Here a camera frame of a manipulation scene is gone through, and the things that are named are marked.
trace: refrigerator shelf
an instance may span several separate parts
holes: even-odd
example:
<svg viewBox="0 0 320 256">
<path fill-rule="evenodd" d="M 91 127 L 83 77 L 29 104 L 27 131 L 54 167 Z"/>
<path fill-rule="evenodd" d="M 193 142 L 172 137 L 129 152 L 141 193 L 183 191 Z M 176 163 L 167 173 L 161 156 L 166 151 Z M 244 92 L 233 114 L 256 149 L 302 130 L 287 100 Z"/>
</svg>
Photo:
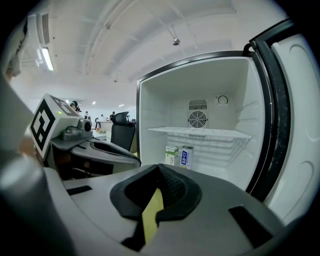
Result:
<svg viewBox="0 0 320 256">
<path fill-rule="evenodd" d="M 252 139 L 251 136 L 241 133 L 236 130 L 220 130 L 220 129 L 207 129 L 207 128 L 188 128 L 188 127 L 157 127 L 148 128 L 149 131 L 174 133 L 174 134 L 188 134 L 197 136 L 211 136 L 211 137 L 225 137 L 235 139 Z"/>
</svg>

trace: blue and white can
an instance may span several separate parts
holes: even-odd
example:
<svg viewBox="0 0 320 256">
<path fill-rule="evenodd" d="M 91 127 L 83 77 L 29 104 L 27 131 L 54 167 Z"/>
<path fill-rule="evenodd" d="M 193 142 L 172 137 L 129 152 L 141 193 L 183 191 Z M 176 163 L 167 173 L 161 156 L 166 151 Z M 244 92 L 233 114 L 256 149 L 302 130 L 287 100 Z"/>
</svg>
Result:
<svg viewBox="0 0 320 256">
<path fill-rule="evenodd" d="M 194 158 L 194 147 L 190 145 L 182 146 L 180 167 L 192 169 Z"/>
</svg>

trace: fluorescent light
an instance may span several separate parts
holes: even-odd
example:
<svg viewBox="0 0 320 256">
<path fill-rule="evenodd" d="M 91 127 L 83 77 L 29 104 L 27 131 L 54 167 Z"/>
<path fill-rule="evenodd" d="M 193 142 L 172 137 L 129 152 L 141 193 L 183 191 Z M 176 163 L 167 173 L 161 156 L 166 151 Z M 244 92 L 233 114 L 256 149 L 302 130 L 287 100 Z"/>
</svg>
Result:
<svg viewBox="0 0 320 256">
<path fill-rule="evenodd" d="M 42 48 L 41 51 L 42 51 L 44 60 L 45 60 L 45 62 L 46 62 L 46 65 L 48 66 L 48 69 L 49 69 L 50 71 L 53 71 L 53 70 L 54 70 L 54 67 L 52 66 L 52 63 L 51 63 L 49 50 L 48 50 L 47 48 Z"/>
</svg>

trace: black office chair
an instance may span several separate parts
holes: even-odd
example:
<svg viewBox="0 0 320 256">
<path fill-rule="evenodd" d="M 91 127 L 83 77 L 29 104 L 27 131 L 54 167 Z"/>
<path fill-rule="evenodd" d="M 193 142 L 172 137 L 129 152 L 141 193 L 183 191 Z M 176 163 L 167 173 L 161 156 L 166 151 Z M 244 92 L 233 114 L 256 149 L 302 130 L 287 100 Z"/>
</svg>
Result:
<svg viewBox="0 0 320 256">
<path fill-rule="evenodd" d="M 117 113 L 112 118 L 111 143 L 130 151 L 134 139 L 136 125 L 127 119 L 127 112 Z"/>
</svg>

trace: refrigerator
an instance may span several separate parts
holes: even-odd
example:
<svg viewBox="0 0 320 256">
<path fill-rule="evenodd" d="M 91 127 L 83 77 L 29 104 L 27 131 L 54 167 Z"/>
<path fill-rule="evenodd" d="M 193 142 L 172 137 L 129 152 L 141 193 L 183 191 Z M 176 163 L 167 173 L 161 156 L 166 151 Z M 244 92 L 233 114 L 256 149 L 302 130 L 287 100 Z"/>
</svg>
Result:
<svg viewBox="0 0 320 256">
<path fill-rule="evenodd" d="M 319 68 L 286 19 L 242 51 L 192 56 L 137 80 L 137 153 L 164 164 L 193 147 L 191 169 L 227 180 L 285 223 L 303 215 L 320 179 Z"/>
</svg>

